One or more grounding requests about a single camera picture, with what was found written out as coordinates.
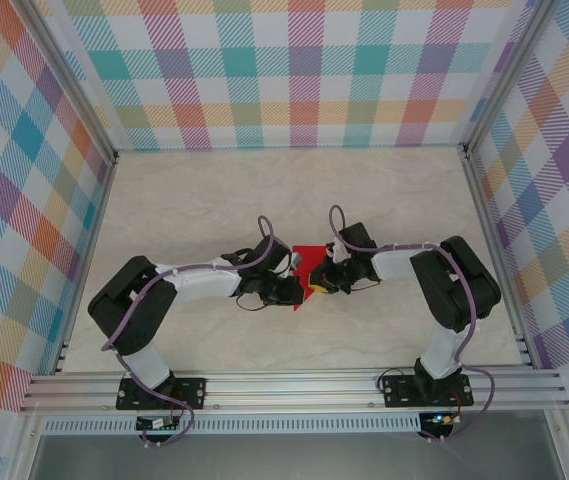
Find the ventilated metal strip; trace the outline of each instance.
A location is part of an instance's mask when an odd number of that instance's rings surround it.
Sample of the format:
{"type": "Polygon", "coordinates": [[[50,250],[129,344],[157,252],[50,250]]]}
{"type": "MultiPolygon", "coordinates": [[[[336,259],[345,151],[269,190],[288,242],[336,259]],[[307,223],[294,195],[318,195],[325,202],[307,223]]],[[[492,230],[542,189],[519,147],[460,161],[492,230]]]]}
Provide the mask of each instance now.
{"type": "MultiPolygon", "coordinates": [[[[417,413],[198,415],[189,434],[398,433],[419,430],[420,419],[417,413]]],[[[43,435],[139,435],[139,433],[135,430],[135,417],[131,415],[97,418],[80,415],[52,416],[46,419],[42,432],[43,435]]]]}

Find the white floor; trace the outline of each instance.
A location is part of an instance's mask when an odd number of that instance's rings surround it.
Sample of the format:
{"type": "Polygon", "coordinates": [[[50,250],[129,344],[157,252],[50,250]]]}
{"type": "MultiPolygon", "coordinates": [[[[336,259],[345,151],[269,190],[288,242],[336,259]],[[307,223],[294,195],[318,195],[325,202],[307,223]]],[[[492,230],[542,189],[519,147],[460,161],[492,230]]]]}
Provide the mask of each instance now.
{"type": "MultiPolygon", "coordinates": [[[[120,370],[86,313],[132,256],[186,264],[254,247],[267,215],[289,245],[331,241],[327,212],[342,205],[378,245],[459,234],[490,257],[453,148],[259,150],[126,154],[121,158],[73,332],[65,371],[120,370]]],[[[313,295],[297,312],[251,313],[232,299],[173,307],[155,337],[176,370],[412,365],[434,323],[416,280],[351,296],[313,295]]],[[[520,357],[500,304],[468,347],[469,364],[520,357]]]]}

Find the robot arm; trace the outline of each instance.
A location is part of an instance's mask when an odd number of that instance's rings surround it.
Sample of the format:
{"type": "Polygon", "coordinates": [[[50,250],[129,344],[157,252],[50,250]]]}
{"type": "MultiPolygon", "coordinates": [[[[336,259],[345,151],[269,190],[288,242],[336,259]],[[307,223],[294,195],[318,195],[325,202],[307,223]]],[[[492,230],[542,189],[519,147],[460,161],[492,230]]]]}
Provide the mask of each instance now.
{"type": "Polygon", "coordinates": [[[171,370],[162,360],[153,337],[172,305],[210,297],[260,296],[264,305],[302,303],[304,291],[292,271],[299,263],[283,242],[275,238],[262,261],[250,268],[239,268],[258,260],[268,246],[265,237],[254,249],[242,249],[209,262],[215,268],[183,269],[153,264],[146,257],[130,259],[89,303],[88,311],[112,347],[140,381],[152,390],[167,390],[171,370]],[[134,309],[128,323],[115,335],[133,298],[158,275],[156,281],[134,309]]]}
{"type": "MultiPolygon", "coordinates": [[[[417,278],[437,322],[426,351],[415,362],[415,386],[424,401],[430,402],[448,390],[461,371],[456,353],[467,338],[471,313],[460,279],[440,252],[424,250],[420,244],[378,253],[349,248],[345,243],[376,248],[362,223],[344,228],[339,236],[344,242],[335,238],[327,245],[324,262],[311,273],[311,288],[324,293],[350,294],[354,291],[353,284],[361,279],[381,282],[391,278],[417,278]]],[[[501,299],[497,282],[463,238],[451,237],[440,247],[453,257],[464,274],[475,301],[477,318],[487,317],[501,299]]]]}

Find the floor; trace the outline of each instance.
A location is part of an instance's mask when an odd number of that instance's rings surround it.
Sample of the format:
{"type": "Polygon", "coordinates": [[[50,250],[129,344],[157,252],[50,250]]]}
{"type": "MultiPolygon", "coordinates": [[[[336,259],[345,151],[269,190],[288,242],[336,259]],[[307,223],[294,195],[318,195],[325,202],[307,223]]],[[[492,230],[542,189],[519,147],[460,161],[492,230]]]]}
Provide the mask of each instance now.
{"type": "MultiPolygon", "coordinates": [[[[378,245],[462,235],[490,264],[454,148],[312,149],[124,154],[100,231],[65,371],[114,371],[88,301],[132,256],[208,261],[254,247],[267,215],[289,245],[332,240],[329,207],[363,221],[378,245]]],[[[239,309],[216,298],[173,307],[155,340],[176,370],[412,365],[434,323],[416,280],[350,296],[315,294],[297,311],[239,309]]],[[[520,362],[503,304],[464,354],[469,364],[520,362]]]]}

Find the red object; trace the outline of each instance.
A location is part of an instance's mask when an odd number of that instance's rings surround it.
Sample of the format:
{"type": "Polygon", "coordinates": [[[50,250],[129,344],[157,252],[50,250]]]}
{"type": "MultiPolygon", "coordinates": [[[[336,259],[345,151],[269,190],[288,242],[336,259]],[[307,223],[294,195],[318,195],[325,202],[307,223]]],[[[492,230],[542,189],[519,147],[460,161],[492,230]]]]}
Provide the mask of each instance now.
{"type": "MultiPolygon", "coordinates": [[[[315,290],[308,286],[309,276],[311,272],[324,261],[326,255],[326,245],[295,245],[293,252],[299,253],[302,257],[300,266],[296,268],[293,273],[300,277],[300,285],[304,289],[304,301],[313,295],[315,290]]],[[[294,310],[300,308],[300,305],[295,305],[294,310]]]]}

